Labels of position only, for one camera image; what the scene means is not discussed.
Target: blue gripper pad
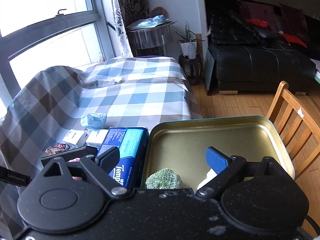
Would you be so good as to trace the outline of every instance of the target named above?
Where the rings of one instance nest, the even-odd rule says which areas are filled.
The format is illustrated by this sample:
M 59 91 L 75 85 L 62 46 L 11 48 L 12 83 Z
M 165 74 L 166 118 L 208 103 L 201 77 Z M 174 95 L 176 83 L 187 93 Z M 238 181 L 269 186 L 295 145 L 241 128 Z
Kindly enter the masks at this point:
M 215 173 L 219 174 L 230 164 L 230 158 L 214 147 L 205 151 L 205 161 Z

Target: green textured ball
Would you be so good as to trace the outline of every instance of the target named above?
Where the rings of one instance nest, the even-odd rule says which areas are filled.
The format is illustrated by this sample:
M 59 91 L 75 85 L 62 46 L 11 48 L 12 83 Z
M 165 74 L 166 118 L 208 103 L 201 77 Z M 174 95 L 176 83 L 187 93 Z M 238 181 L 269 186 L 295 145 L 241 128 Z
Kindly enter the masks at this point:
M 181 177 L 168 168 L 151 174 L 146 180 L 147 189 L 178 189 L 181 185 Z

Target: black leather sofa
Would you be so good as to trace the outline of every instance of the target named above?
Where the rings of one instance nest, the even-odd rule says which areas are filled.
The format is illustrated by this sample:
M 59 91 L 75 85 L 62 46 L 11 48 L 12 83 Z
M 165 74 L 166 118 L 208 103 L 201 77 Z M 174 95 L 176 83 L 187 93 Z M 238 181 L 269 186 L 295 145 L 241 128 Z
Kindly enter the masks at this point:
M 206 0 L 207 20 L 215 42 L 209 42 L 209 50 L 215 59 L 213 78 L 217 79 L 218 89 L 276 91 L 279 82 L 285 80 L 292 92 L 308 91 L 316 70 L 308 54 L 317 54 L 317 45 L 310 51 L 300 45 L 290 46 L 282 38 L 263 39 L 238 18 L 236 1 Z M 281 13 L 280 8 L 274 11 Z

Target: wooden floor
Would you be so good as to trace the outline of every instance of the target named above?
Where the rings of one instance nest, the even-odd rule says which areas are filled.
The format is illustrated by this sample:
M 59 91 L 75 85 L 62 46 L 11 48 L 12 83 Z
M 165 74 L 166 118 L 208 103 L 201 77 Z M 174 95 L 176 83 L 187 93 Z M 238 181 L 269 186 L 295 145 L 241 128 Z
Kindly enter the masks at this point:
M 193 86 L 193 91 L 196 100 L 200 106 L 202 116 L 204 118 L 214 117 L 230 117 L 230 116 L 246 116 L 246 115 L 262 115 L 265 116 L 272 103 L 274 93 L 259 93 L 259 92 L 239 92 L 238 95 L 219 95 L 215 91 L 211 96 L 207 96 L 203 83 Z M 320 109 L 312 101 L 309 96 L 297 96 L 298 100 L 303 104 L 305 109 L 313 117 L 313 119 L 320 124 Z M 277 117 L 275 124 L 277 124 L 286 108 L 286 103 L 281 108 L 280 114 Z M 292 115 L 284 132 L 286 135 L 288 127 L 292 125 L 296 117 L 296 113 Z M 297 142 L 297 138 L 302 134 L 306 128 L 303 123 L 298 130 L 292 142 L 287 146 L 288 151 L 292 149 L 292 145 Z M 297 167 L 318 145 L 318 141 L 312 135 L 302 151 L 294 159 L 293 165 Z M 306 194 L 310 202 L 308 215 L 312 217 L 320 225 L 320 157 L 305 171 L 300 178 L 296 180 L 297 184 Z M 308 222 L 304 222 L 303 228 L 313 237 L 316 236 L 313 228 Z

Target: patterned curtain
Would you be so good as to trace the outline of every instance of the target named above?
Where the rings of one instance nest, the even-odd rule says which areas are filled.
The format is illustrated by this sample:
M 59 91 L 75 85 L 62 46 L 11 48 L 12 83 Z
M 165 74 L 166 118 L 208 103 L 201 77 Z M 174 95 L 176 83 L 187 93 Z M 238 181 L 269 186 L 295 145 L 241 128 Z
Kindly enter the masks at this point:
M 115 28 L 123 57 L 133 57 L 125 27 L 149 16 L 147 0 L 112 0 Z

